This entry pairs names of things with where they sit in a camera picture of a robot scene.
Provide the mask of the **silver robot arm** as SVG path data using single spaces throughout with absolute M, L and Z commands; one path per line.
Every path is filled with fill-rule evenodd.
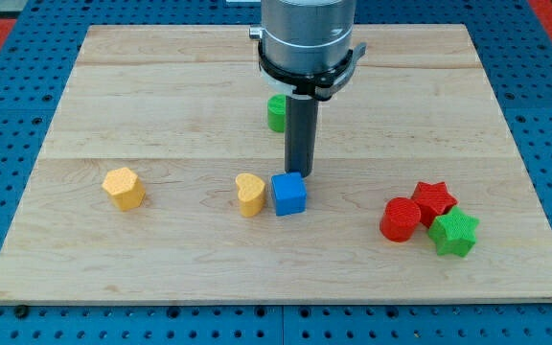
M 366 44 L 351 46 L 356 0 L 264 0 L 249 28 L 259 68 L 275 90 L 296 100 L 329 100 L 353 76 Z

